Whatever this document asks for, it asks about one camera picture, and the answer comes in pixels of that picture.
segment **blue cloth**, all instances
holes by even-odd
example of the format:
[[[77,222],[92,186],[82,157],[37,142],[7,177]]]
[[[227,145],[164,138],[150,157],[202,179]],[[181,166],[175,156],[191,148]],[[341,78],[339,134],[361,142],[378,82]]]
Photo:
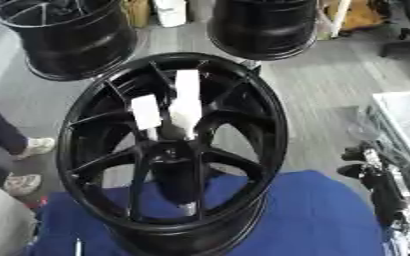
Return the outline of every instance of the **blue cloth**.
[[[213,181],[207,205],[217,204],[243,184],[242,178],[222,176]],[[120,203],[128,190],[112,189]],[[175,216],[177,208],[158,198],[155,188],[142,195],[145,213]],[[69,195],[56,193],[42,212],[40,238],[29,256],[74,255],[79,237],[84,256],[128,256],[110,239],[103,224]],[[281,174],[268,194],[268,206],[250,236],[228,256],[383,256],[382,232],[366,204],[345,185],[316,171]]]

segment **person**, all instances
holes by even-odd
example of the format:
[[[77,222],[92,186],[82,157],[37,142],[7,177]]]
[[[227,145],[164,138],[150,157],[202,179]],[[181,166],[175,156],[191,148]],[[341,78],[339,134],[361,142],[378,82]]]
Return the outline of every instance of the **person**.
[[[28,138],[10,124],[0,114],[0,147],[14,157],[14,160],[23,160],[30,156],[45,154],[55,147],[52,138]],[[0,188],[11,196],[22,197],[36,191],[42,183],[39,174],[16,176],[0,168]]]

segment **wheel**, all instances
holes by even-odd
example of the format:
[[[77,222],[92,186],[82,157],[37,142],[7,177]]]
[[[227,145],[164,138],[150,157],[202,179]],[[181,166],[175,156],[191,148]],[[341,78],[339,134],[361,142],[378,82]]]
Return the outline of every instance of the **wheel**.
[[[167,118],[181,69],[201,74],[203,117],[193,140],[171,133]],[[133,98],[147,94],[156,96],[163,117],[157,141],[136,128],[129,111]],[[213,144],[224,125],[245,138],[256,160]],[[128,136],[131,142],[123,144]],[[170,53],[135,60],[94,82],[63,123],[57,165],[66,190],[131,253],[214,256],[232,249],[256,226],[287,141],[281,104],[253,71],[216,56]],[[237,168],[242,176],[216,175],[216,164]],[[132,186],[118,190],[121,201],[111,200],[97,182],[116,166],[133,168],[127,183]],[[145,182],[149,173],[153,180]],[[225,200],[210,203],[220,179],[240,186]],[[186,205],[189,211],[151,212],[154,200],[174,210]]]

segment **shoe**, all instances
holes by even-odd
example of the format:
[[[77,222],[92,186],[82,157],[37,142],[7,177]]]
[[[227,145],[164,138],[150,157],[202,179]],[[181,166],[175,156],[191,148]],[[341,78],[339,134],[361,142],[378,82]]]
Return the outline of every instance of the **shoe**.
[[[3,188],[14,197],[22,197],[35,192],[42,184],[42,176],[31,174],[25,176],[9,175],[4,182]]]
[[[23,160],[30,156],[46,154],[54,149],[56,141],[53,138],[28,138],[28,146],[20,155],[15,155],[15,160]]]

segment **white bucket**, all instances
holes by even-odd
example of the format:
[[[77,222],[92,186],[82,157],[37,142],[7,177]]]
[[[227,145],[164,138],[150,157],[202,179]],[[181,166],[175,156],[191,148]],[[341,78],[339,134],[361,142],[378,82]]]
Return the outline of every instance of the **white bucket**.
[[[158,19],[163,27],[175,27],[186,23],[184,0],[154,0]]]

